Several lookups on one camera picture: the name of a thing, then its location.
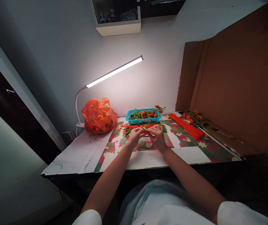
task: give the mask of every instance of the hand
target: hand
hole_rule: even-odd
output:
[[[159,151],[162,151],[168,146],[165,143],[164,139],[164,133],[163,133],[163,127],[160,125],[155,125],[151,128],[148,128],[146,130],[146,133],[149,135],[149,138],[152,142],[152,144],[157,148]]]
[[[137,127],[131,130],[128,143],[133,145],[133,148],[138,145],[138,141],[140,138],[146,136],[146,132],[144,129]]]

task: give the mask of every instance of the lamp arm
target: lamp arm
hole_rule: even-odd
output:
[[[78,122],[79,122],[79,125],[81,125],[81,121],[80,121],[80,118],[79,118],[79,114],[78,114],[78,108],[77,108],[77,100],[78,100],[78,96],[80,94],[81,91],[83,91],[84,89],[87,89],[88,87],[86,87],[86,85],[84,87],[82,87],[76,94],[76,97],[75,97],[75,110],[76,110],[76,115],[77,115],[77,118],[78,118]]]

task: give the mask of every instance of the sleeve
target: sleeve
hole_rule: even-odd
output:
[[[80,214],[80,216],[78,216],[78,218],[73,222],[72,225],[84,225],[84,224],[102,225],[102,218],[97,211],[89,209]]]
[[[252,210],[240,202],[223,202],[217,211],[218,225],[266,224],[268,217]]]

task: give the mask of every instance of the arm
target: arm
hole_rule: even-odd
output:
[[[213,223],[217,224],[217,211],[220,204],[226,201],[225,198],[165,144],[164,134],[159,125],[147,129],[146,132],[192,200],[205,211]]]
[[[139,139],[145,135],[145,131],[141,128],[135,128],[131,131],[127,143],[93,187],[81,213],[89,209],[94,209],[100,214],[101,218],[104,217],[124,171],[127,168],[133,149],[137,146]]]

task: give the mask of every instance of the white shelf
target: white shelf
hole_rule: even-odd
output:
[[[96,0],[91,0],[91,6],[94,15],[94,23],[97,31],[102,36],[112,36],[120,34],[140,33],[141,31],[141,16],[140,6],[137,7],[137,20],[112,22],[112,23],[98,23],[98,10],[96,9]]]

